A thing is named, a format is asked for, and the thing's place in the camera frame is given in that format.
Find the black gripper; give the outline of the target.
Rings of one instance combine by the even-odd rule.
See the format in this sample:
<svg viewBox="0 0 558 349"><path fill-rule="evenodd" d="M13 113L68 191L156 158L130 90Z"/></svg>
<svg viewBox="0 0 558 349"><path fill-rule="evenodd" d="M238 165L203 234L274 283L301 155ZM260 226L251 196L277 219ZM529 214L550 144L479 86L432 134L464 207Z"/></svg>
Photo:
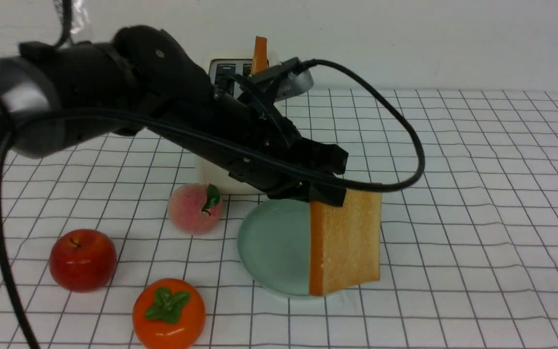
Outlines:
<svg viewBox="0 0 558 349"><path fill-rule="evenodd" d="M347 168L349 153L337 144L325 144L301 137L292 122L285 117L279 121L288 127L288 140L283 137L270 117L263 117L256 104L242 104L227 94L209 94L197 103L197 131L206 133L223 142L290 162L306 165L319 172L343 175ZM332 207L343 206L347 190L307 181L279 172L254 161L250 157L236 155L224 145L201 143L197 155L226 170L233 179L246 183L273 199L309 199Z"/></svg>

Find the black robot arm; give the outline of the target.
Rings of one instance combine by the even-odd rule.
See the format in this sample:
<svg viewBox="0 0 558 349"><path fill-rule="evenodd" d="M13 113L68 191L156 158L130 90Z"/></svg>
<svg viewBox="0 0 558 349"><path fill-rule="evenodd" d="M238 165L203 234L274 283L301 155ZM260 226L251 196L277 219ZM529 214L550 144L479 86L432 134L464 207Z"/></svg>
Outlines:
<svg viewBox="0 0 558 349"><path fill-rule="evenodd" d="M260 151L291 165L326 175L343 174L348 153L336 145L303 138L274 108L273 97L254 84L254 93L234 98L216 87L204 69L164 30L125 27L111 42L52 49L25 42L20 55L0 58L0 98L11 121L71 109L131 112L195 134L206 134ZM6 130L0 107L0 138ZM237 156L224 145L194 141L175 132L133 122L111 121L85 112L68 120L40 122L18 133L13 149L31 159L47 157L106 133L157 133L224 169L271 199L318 201L341 207L346 189L297 179Z"/></svg>

